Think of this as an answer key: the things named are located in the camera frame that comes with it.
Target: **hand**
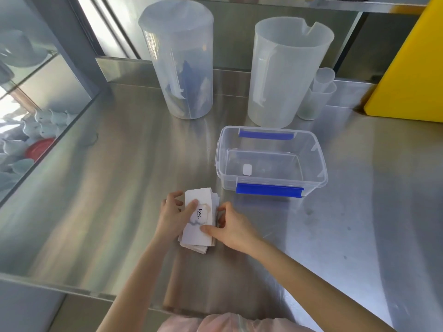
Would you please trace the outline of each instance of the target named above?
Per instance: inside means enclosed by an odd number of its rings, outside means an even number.
[[[220,240],[228,247],[250,255],[257,242],[262,240],[248,218],[234,210],[231,202],[223,203],[219,211],[225,211],[220,217],[220,228],[202,225],[200,230]]]
[[[183,206],[183,202],[178,201],[176,198],[182,194],[183,191],[171,192],[166,199],[162,200],[159,222],[154,237],[172,241],[179,236],[189,222],[192,213],[197,209],[198,200],[194,199],[181,211],[178,206]]]

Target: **yellow cutting board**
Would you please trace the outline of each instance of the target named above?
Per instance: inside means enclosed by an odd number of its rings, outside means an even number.
[[[443,0],[431,0],[365,105],[371,116],[443,122]]]

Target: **stack of cards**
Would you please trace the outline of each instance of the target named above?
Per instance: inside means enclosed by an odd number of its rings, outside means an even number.
[[[212,192],[211,188],[188,190],[185,192],[185,206],[194,199],[198,200],[197,209],[191,215],[191,219],[186,224],[183,234],[179,237],[179,241],[181,246],[205,254],[209,246],[215,245],[215,239],[203,233],[200,230],[200,226],[215,226],[220,197]]]

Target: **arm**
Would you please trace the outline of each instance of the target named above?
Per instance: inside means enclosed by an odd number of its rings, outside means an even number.
[[[262,239],[248,219],[236,212],[230,202],[220,206],[220,210],[226,211],[219,220],[223,228],[203,225],[200,229],[259,261],[325,332],[395,331],[331,284]]]
[[[175,198],[182,194],[181,191],[169,193],[162,201],[154,237],[97,332],[141,331],[163,259],[198,205],[197,201],[192,201],[180,212],[177,206],[182,206],[183,202]]]

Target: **red lid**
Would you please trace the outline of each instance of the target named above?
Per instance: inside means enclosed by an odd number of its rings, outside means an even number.
[[[43,155],[43,153],[51,146],[54,140],[55,139],[52,138],[37,141],[26,150],[25,157],[32,158],[34,161],[37,161],[39,157]]]

